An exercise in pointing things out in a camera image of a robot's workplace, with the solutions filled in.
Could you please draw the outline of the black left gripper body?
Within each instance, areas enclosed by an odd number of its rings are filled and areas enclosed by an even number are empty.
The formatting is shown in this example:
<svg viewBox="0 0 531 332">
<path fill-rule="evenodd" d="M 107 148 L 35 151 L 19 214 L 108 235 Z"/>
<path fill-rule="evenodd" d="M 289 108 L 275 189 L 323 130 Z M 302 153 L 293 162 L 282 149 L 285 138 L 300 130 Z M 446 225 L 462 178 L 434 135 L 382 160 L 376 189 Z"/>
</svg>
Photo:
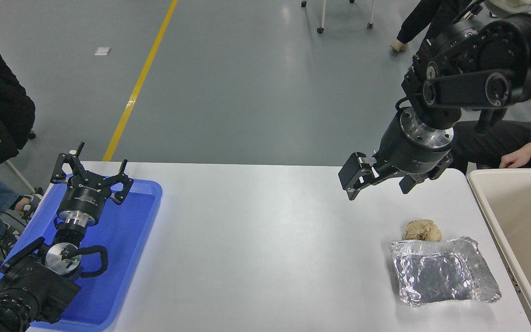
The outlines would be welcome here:
<svg viewBox="0 0 531 332">
<path fill-rule="evenodd" d="M 58 216 L 66 217 L 68 213 L 82 212 L 90 217 L 100 217 L 111 190 L 108 185 L 101 186 L 104 176 L 94 174 L 73 176 L 68 180 L 67 191 L 58 208 Z"/>
</svg>

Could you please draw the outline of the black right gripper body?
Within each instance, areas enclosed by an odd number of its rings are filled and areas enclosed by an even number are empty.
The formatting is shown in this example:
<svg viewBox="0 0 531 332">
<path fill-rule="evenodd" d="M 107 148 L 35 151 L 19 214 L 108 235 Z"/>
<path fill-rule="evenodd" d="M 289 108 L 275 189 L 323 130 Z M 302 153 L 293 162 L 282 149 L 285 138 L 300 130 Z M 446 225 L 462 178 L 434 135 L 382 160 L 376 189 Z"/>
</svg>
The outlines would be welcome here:
<svg viewBox="0 0 531 332">
<path fill-rule="evenodd" d="M 437 179 L 452 160 L 454 129 L 437 130 L 424 124 L 415 112 L 398 112 L 374 154 L 380 178 L 426 176 Z"/>
</svg>

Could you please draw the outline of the person's hand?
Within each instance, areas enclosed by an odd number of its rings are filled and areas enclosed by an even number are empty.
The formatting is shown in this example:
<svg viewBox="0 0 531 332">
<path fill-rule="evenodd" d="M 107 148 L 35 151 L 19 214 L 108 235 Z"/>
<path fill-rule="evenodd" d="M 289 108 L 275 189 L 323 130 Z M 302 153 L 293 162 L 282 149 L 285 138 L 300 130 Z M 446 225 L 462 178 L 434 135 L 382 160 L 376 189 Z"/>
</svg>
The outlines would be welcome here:
<svg viewBox="0 0 531 332">
<path fill-rule="evenodd" d="M 520 168 L 525 166 L 531 159 L 531 147 L 525 145 L 520 149 L 501 157 L 499 169 Z"/>
</svg>

